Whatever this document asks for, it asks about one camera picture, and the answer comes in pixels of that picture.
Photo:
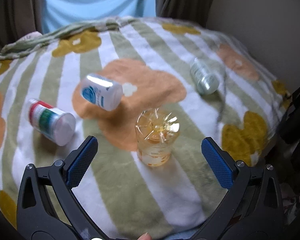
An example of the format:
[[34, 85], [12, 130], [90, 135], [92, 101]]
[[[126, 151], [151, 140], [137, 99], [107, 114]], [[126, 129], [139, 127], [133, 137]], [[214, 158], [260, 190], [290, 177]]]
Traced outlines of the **person's left hand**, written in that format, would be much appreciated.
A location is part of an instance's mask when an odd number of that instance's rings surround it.
[[152, 240], [152, 237], [149, 233], [144, 233], [138, 238], [138, 240]]

